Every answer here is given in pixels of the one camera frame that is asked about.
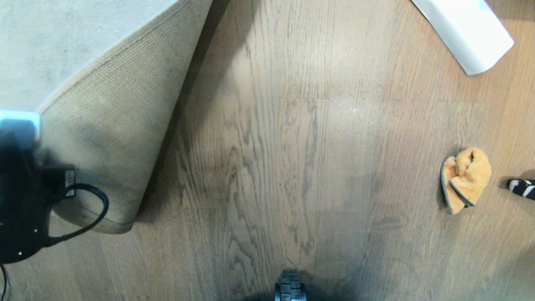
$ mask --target wooden floor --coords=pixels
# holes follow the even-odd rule
[[[9,265],[8,300],[535,300],[535,2],[467,77],[410,1],[217,1],[134,229]],[[447,214],[443,159],[493,177]],[[75,227],[54,219],[67,232]]]

